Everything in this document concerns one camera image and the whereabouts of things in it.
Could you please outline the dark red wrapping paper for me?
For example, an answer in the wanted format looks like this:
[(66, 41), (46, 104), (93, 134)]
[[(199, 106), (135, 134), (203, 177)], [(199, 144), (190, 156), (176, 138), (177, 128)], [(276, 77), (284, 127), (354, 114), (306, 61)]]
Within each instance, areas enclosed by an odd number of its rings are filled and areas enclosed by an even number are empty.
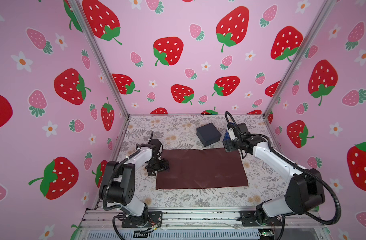
[(169, 170), (156, 176), (157, 190), (212, 189), (249, 185), (240, 153), (225, 149), (164, 150)]

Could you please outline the dark navy gift box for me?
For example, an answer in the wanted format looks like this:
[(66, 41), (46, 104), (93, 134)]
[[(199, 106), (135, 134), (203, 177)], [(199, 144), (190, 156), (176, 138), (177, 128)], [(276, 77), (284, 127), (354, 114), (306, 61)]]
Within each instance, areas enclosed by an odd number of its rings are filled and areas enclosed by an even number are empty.
[(218, 131), (213, 123), (209, 123), (197, 128), (197, 137), (200, 139), (204, 147), (219, 142), (221, 136), (222, 134)]

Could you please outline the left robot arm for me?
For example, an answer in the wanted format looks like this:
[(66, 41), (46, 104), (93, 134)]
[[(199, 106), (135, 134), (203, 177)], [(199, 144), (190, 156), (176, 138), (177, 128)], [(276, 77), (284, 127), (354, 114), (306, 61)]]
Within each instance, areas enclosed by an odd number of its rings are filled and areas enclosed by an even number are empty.
[(150, 139), (147, 144), (137, 144), (136, 151), (121, 162), (108, 162), (99, 187), (103, 209), (119, 209), (132, 217), (147, 215), (147, 205), (135, 196), (135, 174), (142, 165), (149, 176), (169, 170), (161, 153), (162, 143)]

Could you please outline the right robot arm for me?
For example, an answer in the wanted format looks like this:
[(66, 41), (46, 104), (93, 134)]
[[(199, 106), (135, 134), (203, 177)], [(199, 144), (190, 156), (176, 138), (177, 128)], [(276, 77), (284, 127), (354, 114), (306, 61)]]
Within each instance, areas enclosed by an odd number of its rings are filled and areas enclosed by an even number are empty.
[(267, 136), (251, 134), (246, 124), (228, 123), (227, 128), (230, 138), (223, 141), (226, 152), (240, 150), (264, 161), (288, 184), (284, 196), (257, 206), (254, 216), (257, 223), (267, 224), (279, 215), (303, 215), (325, 202), (323, 185), (310, 175), (320, 178), (317, 170), (297, 169), (299, 166), (296, 163), (273, 148)]

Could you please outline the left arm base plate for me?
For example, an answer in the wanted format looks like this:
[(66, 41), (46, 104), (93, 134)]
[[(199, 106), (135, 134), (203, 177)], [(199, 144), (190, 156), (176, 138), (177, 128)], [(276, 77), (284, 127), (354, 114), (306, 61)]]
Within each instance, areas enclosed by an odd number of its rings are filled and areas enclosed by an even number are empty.
[(162, 223), (163, 212), (147, 212), (140, 217), (128, 216), (122, 221), (122, 228), (150, 228), (160, 226)]

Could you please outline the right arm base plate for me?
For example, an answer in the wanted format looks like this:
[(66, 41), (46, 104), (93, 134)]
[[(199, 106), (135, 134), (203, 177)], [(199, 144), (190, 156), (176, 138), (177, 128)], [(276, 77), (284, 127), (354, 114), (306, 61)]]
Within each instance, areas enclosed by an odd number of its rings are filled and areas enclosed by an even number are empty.
[(244, 227), (280, 227), (280, 217), (267, 217), (260, 211), (240, 211), (237, 221), (241, 221)]

